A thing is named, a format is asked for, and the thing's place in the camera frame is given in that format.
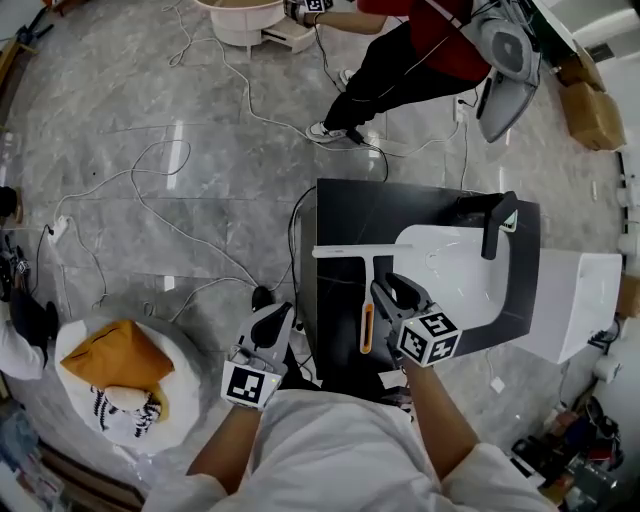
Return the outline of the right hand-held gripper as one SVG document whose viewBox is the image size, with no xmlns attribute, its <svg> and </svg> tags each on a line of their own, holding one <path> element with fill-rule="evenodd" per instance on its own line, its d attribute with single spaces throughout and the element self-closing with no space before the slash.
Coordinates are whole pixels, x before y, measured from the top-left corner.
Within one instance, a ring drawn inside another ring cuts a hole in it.
<svg viewBox="0 0 640 512">
<path fill-rule="evenodd" d="M 390 325 L 385 341 L 391 355 L 422 368 L 451 358 L 461 330 L 421 285 L 395 272 L 385 278 L 387 287 L 373 281 L 370 292 L 380 316 Z"/>
</svg>

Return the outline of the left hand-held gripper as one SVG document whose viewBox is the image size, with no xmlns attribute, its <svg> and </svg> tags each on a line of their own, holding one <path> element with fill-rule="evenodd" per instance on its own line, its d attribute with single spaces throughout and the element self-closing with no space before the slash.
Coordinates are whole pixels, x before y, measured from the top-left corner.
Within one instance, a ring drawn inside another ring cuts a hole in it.
<svg viewBox="0 0 640 512">
<path fill-rule="evenodd" d="M 288 372 L 285 357 L 294 320 L 289 302 L 268 305 L 240 326 L 223 365 L 220 396 L 262 411 Z"/>
</svg>

